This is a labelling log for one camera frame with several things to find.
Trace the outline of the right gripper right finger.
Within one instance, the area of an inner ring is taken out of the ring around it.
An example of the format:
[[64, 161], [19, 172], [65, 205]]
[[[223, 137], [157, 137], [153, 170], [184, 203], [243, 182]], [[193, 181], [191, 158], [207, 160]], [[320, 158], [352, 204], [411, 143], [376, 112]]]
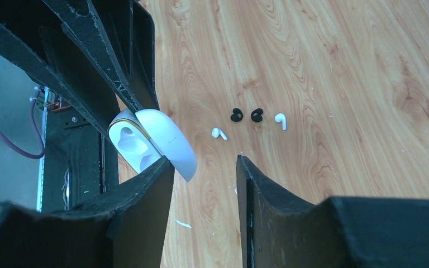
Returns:
[[429, 267], [429, 199], [312, 204], [236, 161], [243, 267]]

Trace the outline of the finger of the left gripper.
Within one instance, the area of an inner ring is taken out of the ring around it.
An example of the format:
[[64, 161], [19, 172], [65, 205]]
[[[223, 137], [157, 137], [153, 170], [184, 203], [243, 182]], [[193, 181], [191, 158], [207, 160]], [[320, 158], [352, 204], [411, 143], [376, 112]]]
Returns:
[[113, 91], [47, 7], [0, 7], [0, 56], [60, 94], [104, 137], [119, 112]]
[[93, 113], [159, 108], [154, 21], [139, 1], [46, 1], [60, 20], [43, 30], [47, 58], [73, 103]]

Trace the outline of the white earbud charging case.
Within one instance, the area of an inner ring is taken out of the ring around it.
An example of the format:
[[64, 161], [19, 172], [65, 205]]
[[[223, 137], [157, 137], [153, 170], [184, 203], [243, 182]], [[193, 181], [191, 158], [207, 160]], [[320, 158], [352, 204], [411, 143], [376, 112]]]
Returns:
[[196, 173], [194, 150], [175, 122], [160, 110], [142, 109], [133, 113], [124, 109], [109, 124], [108, 135], [137, 173], [163, 156], [185, 181], [191, 181]]

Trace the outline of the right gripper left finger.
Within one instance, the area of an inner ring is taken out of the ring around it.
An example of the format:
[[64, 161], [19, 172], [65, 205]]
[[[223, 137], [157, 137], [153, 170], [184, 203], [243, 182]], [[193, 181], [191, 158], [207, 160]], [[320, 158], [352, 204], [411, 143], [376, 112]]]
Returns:
[[70, 210], [0, 202], [0, 267], [159, 267], [173, 184], [162, 157]]

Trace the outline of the white earbud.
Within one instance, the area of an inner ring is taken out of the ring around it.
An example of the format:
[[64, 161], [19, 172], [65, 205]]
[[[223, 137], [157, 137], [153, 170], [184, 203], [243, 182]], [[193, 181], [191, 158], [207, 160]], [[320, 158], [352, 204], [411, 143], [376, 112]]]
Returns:
[[221, 137], [224, 141], [228, 140], [228, 137], [226, 136], [226, 134], [220, 128], [217, 128], [217, 127], [212, 129], [211, 135], [213, 138]]
[[276, 123], [280, 123], [282, 125], [283, 131], [287, 130], [287, 118], [286, 118], [286, 115], [284, 113], [276, 114], [274, 117], [274, 120], [276, 121]]

